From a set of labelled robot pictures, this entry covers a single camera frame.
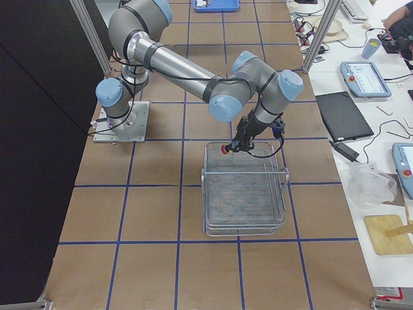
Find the white keyboard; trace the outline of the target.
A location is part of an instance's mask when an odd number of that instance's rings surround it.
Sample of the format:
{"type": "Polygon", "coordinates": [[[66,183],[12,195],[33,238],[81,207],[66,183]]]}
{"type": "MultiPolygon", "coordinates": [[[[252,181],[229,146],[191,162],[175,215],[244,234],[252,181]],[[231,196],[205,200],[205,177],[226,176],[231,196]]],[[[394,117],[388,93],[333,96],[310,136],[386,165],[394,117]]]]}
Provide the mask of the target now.
{"type": "Polygon", "coordinates": [[[369,17],[364,10],[353,0],[342,0],[340,8],[343,13],[354,23],[368,21],[369,17]]]}

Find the black closed laptop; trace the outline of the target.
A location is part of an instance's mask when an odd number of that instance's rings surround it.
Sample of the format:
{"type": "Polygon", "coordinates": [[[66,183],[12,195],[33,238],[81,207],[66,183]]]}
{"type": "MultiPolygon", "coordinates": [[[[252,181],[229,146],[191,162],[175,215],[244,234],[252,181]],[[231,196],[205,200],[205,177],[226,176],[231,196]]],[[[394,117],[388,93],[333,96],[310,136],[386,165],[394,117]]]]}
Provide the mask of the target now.
{"type": "Polygon", "coordinates": [[[348,92],[318,95],[316,101],[333,141],[356,140],[374,134],[348,92]]]}

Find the clear plastic bag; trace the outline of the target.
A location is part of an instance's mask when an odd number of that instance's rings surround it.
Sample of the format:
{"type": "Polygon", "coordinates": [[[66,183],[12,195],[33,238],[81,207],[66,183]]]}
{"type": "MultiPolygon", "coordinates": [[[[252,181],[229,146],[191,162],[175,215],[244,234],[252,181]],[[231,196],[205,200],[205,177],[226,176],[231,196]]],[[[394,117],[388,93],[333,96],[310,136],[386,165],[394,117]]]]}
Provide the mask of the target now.
{"type": "Polygon", "coordinates": [[[396,180],[379,170],[376,163],[351,163],[345,172],[345,189],[359,207],[370,209],[373,205],[395,200],[396,180]]]}

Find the blue plastic tray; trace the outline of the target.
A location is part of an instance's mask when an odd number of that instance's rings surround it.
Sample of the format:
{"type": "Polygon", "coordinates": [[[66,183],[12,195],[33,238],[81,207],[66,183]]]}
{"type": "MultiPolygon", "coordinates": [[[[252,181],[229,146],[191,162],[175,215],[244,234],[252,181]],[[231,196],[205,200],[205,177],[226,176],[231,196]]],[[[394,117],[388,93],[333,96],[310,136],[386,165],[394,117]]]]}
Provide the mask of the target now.
{"type": "Polygon", "coordinates": [[[197,13],[231,13],[240,7],[239,0],[194,0],[192,4],[197,13]]]}

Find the light blue cup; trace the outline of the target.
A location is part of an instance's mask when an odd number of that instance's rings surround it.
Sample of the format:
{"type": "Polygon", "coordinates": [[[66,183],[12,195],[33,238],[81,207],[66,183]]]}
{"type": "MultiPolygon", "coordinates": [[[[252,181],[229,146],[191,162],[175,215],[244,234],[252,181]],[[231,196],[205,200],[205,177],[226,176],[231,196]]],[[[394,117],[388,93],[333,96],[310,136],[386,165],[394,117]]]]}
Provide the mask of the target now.
{"type": "Polygon", "coordinates": [[[361,53],[361,57],[363,59],[369,59],[374,55],[374,53],[379,49],[380,46],[380,40],[374,38],[369,39],[364,46],[364,49],[361,53]]]}

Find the red emergency stop button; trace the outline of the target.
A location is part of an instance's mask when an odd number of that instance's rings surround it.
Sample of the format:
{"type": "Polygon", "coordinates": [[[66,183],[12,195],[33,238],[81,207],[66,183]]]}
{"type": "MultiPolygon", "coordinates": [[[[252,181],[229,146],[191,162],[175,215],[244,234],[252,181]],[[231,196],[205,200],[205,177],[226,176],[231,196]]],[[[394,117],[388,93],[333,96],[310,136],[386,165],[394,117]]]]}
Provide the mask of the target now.
{"type": "Polygon", "coordinates": [[[231,145],[222,145],[221,146],[221,152],[223,154],[232,153],[233,152],[232,146],[231,145]]]}

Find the wooden cutting board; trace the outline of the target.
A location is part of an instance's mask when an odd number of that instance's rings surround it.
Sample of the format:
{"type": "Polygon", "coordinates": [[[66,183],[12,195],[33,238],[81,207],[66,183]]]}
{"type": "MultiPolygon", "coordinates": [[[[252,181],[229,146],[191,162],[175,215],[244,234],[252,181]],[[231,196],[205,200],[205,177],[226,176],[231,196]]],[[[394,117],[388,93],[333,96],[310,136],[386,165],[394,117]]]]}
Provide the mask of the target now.
{"type": "Polygon", "coordinates": [[[412,224],[403,225],[395,214],[366,216],[364,223],[377,255],[412,254],[412,224]]]}

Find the blue teach pendant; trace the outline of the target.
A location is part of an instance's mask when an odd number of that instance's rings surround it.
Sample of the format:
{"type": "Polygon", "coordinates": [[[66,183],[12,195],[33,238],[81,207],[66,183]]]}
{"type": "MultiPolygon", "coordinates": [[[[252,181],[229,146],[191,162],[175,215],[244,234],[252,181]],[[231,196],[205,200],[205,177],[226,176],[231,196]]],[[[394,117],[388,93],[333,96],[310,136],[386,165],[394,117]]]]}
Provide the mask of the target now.
{"type": "Polygon", "coordinates": [[[392,157],[401,181],[401,186],[406,192],[408,198],[412,199],[412,144],[393,144],[392,157]]]}
{"type": "Polygon", "coordinates": [[[340,71],[344,82],[358,98],[389,98],[392,93],[371,61],[344,61],[340,71]]]}

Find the person at desk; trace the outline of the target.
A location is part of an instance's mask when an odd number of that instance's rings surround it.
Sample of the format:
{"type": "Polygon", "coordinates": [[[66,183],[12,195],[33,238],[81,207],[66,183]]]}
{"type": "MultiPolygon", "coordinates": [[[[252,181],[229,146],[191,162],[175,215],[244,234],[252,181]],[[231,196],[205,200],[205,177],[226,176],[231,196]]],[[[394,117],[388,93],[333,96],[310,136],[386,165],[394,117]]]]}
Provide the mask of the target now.
{"type": "Polygon", "coordinates": [[[391,13],[383,25],[394,41],[391,49],[401,54],[412,71],[412,1],[391,13]]]}

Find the black power adapter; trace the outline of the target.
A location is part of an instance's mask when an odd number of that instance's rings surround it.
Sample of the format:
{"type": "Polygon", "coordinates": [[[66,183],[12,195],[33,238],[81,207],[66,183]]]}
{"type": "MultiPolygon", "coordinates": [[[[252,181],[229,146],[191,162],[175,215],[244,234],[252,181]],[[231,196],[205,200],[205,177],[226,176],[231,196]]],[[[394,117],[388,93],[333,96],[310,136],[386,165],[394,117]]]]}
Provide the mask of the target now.
{"type": "Polygon", "coordinates": [[[345,157],[350,162],[358,162],[359,153],[356,152],[354,149],[348,147],[345,143],[341,141],[335,142],[331,140],[329,141],[329,143],[336,152],[338,152],[340,155],[345,157]]]}

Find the aluminium frame post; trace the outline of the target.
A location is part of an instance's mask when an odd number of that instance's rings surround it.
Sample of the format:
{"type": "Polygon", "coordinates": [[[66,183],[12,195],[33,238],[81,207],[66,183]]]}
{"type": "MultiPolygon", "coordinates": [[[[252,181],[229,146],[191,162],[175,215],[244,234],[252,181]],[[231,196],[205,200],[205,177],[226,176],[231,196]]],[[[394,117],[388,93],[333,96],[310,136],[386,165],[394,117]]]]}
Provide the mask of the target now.
{"type": "Polygon", "coordinates": [[[310,68],[314,63],[314,60],[318,55],[321,44],[325,38],[325,35],[327,34],[327,30],[331,26],[336,16],[340,3],[340,0],[331,0],[328,2],[327,7],[325,8],[325,12],[321,17],[319,26],[317,27],[316,34],[314,35],[314,38],[309,46],[309,49],[303,62],[302,71],[305,74],[309,73],[310,68]]]}

